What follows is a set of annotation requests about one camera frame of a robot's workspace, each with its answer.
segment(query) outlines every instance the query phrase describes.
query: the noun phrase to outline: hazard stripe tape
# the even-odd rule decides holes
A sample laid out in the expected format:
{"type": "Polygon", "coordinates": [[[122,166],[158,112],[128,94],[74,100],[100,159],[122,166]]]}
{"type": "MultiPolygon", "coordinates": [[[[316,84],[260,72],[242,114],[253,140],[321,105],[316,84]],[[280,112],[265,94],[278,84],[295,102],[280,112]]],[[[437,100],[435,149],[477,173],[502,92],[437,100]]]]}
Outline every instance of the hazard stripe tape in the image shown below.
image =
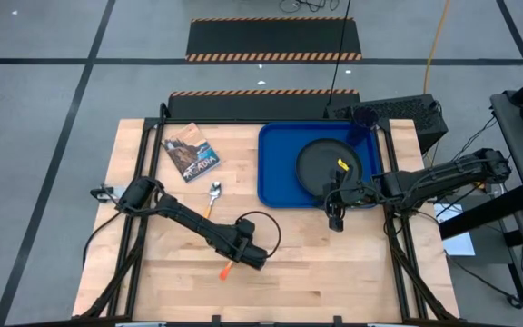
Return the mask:
{"type": "MultiPolygon", "coordinates": [[[[245,62],[245,61],[335,61],[338,53],[268,53],[268,54],[188,54],[190,62],[245,62]]],[[[341,61],[360,60],[362,54],[341,53],[341,61]]]]}
{"type": "MultiPolygon", "coordinates": [[[[233,90],[233,91],[182,91],[173,92],[170,97],[174,96],[218,96],[218,95],[296,95],[296,94],[330,94],[330,89],[291,89],[291,90],[233,90]]],[[[334,89],[333,94],[358,94],[354,89],[334,89]]]]}
{"type": "Polygon", "coordinates": [[[298,20],[343,20],[344,17],[230,17],[230,18],[195,18],[191,23],[195,22],[248,22],[248,21],[298,21],[298,20]]]}

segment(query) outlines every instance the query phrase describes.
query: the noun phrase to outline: black plate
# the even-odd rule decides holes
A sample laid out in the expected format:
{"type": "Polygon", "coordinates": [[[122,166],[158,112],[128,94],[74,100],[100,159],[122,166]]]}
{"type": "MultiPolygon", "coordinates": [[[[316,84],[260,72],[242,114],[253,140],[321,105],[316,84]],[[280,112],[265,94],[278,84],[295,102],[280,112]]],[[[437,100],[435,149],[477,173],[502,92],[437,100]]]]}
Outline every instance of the black plate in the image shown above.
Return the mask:
{"type": "Polygon", "coordinates": [[[338,160],[354,167],[350,178],[362,178],[360,158],[348,144],[335,139],[318,139],[304,146],[296,159],[296,175],[300,184],[314,196],[323,196],[324,184],[332,182],[332,170],[338,160]]]}

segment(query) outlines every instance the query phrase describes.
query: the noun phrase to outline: orange handle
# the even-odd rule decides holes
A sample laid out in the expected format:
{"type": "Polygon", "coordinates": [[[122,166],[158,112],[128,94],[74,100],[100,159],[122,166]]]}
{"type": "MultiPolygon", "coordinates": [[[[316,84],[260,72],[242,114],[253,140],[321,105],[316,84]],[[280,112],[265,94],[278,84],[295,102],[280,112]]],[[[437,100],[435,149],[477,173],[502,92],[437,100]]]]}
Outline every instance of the orange handle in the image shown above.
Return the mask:
{"type": "Polygon", "coordinates": [[[212,207],[212,205],[209,205],[207,207],[207,211],[205,211],[205,214],[203,215],[203,217],[209,219],[209,215],[211,214],[211,207],[212,207]]]}
{"type": "Polygon", "coordinates": [[[229,270],[232,269],[233,261],[228,262],[225,265],[225,268],[223,268],[222,273],[219,274],[219,279],[222,281],[225,281],[227,279],[227,275],[229,274],[229,270]]]}

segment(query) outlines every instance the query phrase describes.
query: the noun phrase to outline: white paper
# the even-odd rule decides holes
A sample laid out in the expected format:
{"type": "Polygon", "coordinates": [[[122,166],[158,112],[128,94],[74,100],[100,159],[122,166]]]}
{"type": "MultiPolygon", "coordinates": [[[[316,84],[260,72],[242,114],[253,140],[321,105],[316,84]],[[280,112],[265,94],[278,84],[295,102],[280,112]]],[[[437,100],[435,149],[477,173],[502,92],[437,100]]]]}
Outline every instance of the white paper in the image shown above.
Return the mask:
{"type": "MultiPolygon", "coordinates": [[[[435,214],[442,212],[447,206],[435,204],[435,214]]],[[[437,221],[443,223],[461,213],[461,205],[453,204],[448,210],[437,217],[437,221]]],[[[443,240],[443,248],[449,255],[474,256],[473,243],[469,233],[463,233],[450,239],[443,240]]]]}

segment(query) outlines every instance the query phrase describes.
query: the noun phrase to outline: blue cup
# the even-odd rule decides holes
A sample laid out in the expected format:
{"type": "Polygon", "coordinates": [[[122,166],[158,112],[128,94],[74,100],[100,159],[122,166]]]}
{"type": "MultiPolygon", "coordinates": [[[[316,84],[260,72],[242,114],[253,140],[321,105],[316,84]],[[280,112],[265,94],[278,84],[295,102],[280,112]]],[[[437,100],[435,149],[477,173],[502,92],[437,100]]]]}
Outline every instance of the blue cup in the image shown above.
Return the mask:
{"type": "Polygon", "coordinates": [[[379,115],[370,107],[360,107],[350,111],[350,128],[346,143],[356,146],[369,136],[379,121],[379,115]]]}

